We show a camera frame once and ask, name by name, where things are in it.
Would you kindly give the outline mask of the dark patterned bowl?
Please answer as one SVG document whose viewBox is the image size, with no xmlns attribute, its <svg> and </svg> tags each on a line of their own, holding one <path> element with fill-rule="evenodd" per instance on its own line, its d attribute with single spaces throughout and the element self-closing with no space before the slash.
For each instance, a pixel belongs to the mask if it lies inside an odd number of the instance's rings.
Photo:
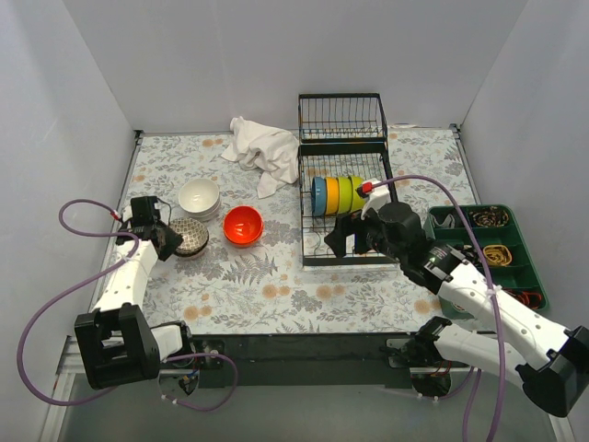
<svg viewBox="0 0 589 442">
<path fill-rule="evenodd" d="M 195 249 L 207 246 L 209 231 L 205 224 L 197 219 L 182 217 L 172 220 L 169 226 L 183 237 L 180 248 Z"/>
</svg>

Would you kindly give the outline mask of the white ceramic bowl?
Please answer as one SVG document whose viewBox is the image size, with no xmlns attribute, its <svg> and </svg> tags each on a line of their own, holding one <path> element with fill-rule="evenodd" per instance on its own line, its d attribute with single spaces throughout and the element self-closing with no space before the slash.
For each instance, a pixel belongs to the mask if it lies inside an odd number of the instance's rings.
<svg viewBox="0 0 589 442">
<path fill-rule="evenodd" d="M 220 198 L 218 185 L 206 178 L 187 181 L 179 190 L 179 205 L 189 213 L 200 214 L 212 209 Z"/>
<path fill-rule="evenodd" d="M 221 199 L 218 198 L 214 205 L 201 212 L 188 212 L 188 216 L 199 221 L 208 221 L 216 217 L 217 212 L 221 207 Z"/>
</svg>

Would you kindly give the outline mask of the pink patterned bowl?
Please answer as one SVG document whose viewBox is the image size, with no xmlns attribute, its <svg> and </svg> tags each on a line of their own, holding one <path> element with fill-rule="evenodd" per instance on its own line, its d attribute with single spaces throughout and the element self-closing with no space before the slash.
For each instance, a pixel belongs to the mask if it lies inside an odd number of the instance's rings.
<svg viewBox="0 0 589 442">
<path fill-rule="evenodd" d="M 176 257 L 178 257 L 179 259 L 183 259 L 183 260 L 193 260 L 196 259 L 197 257 L 199 257 L 200 255 L 202 255 L 204 253 L 206 249 L 206 246 L 202 246 L 199 248 L 195 248 L 195 249 L 183 249 L 183 248 L 178 248 L 175 250 L 174 255 Z"/>
</svg>

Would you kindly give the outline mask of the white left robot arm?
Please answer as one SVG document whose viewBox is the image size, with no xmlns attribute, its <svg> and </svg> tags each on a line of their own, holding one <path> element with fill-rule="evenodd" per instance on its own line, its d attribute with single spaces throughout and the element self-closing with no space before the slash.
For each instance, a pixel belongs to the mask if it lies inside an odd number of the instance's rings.
<svg viewBox="0 0 589 442">
<path fill-rule="evenodd" d="M 122 266 L 110 275 L 91 312 L 75 320 L 75 337 L 89 385 L 103 390 L 156 378 L 167 359 L 174 367 L 189 366 L 196 347 L 185 322 L 150 327 L 142 305 L 151 271 L 182 243 L 182 236 L 161 219 L 155 196 L 135 197 L 123 218 L 116 251 Z"/>
</svg>

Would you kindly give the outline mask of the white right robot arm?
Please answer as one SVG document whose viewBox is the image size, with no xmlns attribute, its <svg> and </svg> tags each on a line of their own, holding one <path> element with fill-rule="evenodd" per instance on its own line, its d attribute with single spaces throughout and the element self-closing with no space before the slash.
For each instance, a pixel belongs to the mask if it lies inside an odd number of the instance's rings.
<svg viewBox="0 0 589 442">
<path fill-rule="evenodd" d="M 538 408 L 565 417 L 588 387 L 588 330 L 569 329 L 542 317 L 484 276 L 462 253 L 426 236 L 420 218 L 405 203 L 344 215 L 325 242 L 336 257 L 346 239 L 358 251 L 375 250 L 398 260 L 415 285 L 459 305 L 495 338 L 434 318 L 416 333 L 418 358 L 427 366 L 443 360 L 478 367 L 520 388 Z"/>
</svg>

